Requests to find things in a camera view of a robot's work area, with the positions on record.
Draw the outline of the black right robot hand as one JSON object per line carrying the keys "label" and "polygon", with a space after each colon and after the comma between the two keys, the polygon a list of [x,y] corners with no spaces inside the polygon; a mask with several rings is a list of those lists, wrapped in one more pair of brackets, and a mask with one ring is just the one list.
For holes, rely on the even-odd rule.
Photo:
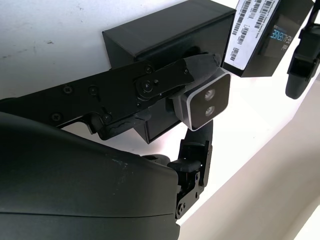
{"label": "black right robot hand", "polygon": [[[146,61],[0,102],[3,240],[176,240],[208,184],[213,118],[230,75],[215,54],[160,69]],[[141,156],[64,130],[80,122],[108,140],[173,101],[188,127],[175,161]]]}

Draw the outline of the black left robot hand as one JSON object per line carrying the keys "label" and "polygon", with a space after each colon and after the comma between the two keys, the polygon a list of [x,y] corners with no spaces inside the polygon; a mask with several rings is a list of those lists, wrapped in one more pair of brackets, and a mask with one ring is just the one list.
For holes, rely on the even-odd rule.
{"label": "black left robot hand", "polygon": [[315,23],[319,11],[320,2],[317,0],[306,26],[300,31],[300,42],[293,52],[287,71],[285,94],[294,100],[306,90],[320,65],[320,25]]}

